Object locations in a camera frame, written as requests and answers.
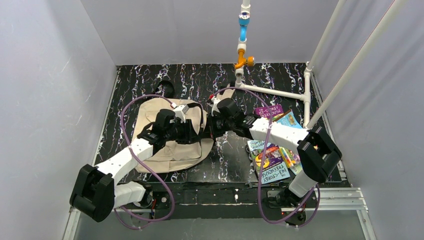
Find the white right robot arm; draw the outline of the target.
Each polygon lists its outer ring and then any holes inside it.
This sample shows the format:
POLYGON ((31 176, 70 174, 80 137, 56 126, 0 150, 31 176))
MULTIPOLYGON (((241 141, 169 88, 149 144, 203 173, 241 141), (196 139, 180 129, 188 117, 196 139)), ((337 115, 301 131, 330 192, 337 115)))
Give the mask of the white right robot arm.
POLYGON ((316 184, 326 182, 342 158, 340 149, 320 126, 306 129, 270 122, 254 113, 245 114, 231 98, 211 96, 207 103, 212 110, 203 136, 215 139, 232 131, 243 138, 287 148, 299 156, 302 171, 287 190, 292 196, 302 198, 316 184))

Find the beige canvas backpack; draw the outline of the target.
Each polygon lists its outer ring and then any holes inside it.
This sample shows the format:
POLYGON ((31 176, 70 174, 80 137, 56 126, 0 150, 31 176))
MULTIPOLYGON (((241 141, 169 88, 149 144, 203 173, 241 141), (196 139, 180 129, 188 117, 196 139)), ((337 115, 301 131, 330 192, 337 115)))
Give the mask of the beige canvas backpack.
MULTIPOLYGON (((194 130, 201 138, 206 127, 208 113, 200 103, 187 99, 175 99, 174 96, 174 85, 168 80, 162 80, 149 93, 149 97, 136 101, 139 110, 133 139, 137 138, 145 126, 155 121, 160 110, 172 110, 172 107, 168 105, 169 101, 174 101, 177 105, 188 105, 186 120, 192 121, 194 130)), ((216 139, 201 138, 200 142, 193 144, 168 141, 164 146, 153 146, 154 156, 144 161, 145 166, 139 164, 136 170, 139 173, 147 173, 148 168, 151 168, 156 173, 169 173, 191 168, 209 155, 215 141, 216 139)))

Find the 143-storey treehouse book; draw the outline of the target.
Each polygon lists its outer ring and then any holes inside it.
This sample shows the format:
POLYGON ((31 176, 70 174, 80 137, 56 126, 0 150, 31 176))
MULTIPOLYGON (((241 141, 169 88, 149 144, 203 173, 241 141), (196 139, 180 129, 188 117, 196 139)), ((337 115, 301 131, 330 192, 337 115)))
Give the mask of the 143-storey treehouse book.
POLYGON ((290 172, 280 154, 280 148, 269 142, 265 154, 263 154, 264 144, 265 142, 261 140, 247 141, 247 151, 250 154, 250 159, 253 163, 253 168, 256 171, 257 177, 259 177, 260 168, 263 166, 261 183, 270 184, 288 179, 290 177, 290 172))

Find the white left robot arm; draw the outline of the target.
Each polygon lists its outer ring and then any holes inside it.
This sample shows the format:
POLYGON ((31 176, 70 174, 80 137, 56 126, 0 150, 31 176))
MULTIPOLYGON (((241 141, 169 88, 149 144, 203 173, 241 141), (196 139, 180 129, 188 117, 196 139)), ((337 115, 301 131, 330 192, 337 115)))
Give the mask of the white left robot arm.
POLYGON ((78 172, 69 203, 96 222, 106 219, 120 206, 142 202, 146 187, 138 182, 120 184, 120 180, 161 149, 167 142, 192 144, 200 141, 191 119, 186 119, 189 107, 161 109, 155 121, 147 125, 129 146, 95 166, 84 165, 78 172))

